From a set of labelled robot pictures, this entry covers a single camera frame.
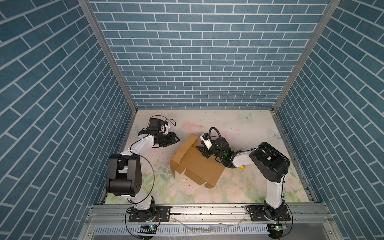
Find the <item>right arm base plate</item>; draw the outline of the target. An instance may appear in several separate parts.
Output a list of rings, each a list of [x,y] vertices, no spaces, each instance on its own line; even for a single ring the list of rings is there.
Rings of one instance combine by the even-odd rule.
[[[262,205],[248,205],[245,206],[246,212],[249,214],[252,222],[263,221],[290,221],[291,213],[288,207],[282,203],[277,209],[269,206],[267,203]]]

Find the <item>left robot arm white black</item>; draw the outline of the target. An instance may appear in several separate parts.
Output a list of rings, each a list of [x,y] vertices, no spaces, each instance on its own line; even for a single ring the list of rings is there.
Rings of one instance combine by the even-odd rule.
[[[120,154],[112,154],[108,161],[106,174],[106,192],[116,197],[125,198],[133,205],[130,214],[134,222],[157,221],[159,213],[156,202],[150,193],[146,194],[142,187],[141,160],[144,154],[154,148],[165,148],[180,141],[177,135],[170,131],[171,125],[177,123],[158,115],[149,119],[148,125],[139,131],[138,139],[130,148]]]

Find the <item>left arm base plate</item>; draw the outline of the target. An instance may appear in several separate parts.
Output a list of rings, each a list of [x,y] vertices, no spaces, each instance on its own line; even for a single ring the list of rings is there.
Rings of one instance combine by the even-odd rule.
[[[145,223],[154,222],[156,217],[159,217],[160,223],[169,222],[171,215],[171,206],[150,207],[148,210],[137,210],[134,207],[128,211],[129,223]]]

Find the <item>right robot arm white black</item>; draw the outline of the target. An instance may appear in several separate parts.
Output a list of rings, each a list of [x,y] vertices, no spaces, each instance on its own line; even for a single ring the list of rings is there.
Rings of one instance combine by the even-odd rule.
[[[213,140],[208,134],[200,136],[202,146],[197,149],[206,158],[215,156],[218,162],[227,168],[239,168],[255,165],[267,180],[267,194],[264,201],[264,213],[268,220],[278,219],[285,210],[283,190],[285,176],[289,171],[290,161],[267,142],[247,151],[232,151],[225,138]]]

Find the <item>brown cardboard paper box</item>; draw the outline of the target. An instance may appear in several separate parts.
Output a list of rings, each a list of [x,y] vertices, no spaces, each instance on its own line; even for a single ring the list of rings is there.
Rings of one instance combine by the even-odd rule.
[[[198,185],[212,189],[219,181],[225,166],[218,163],[214,156],[204,157],[197,149],[199,145],[199,137],[191,134],[171,159],[171,171],[173,174],[184,174]]]

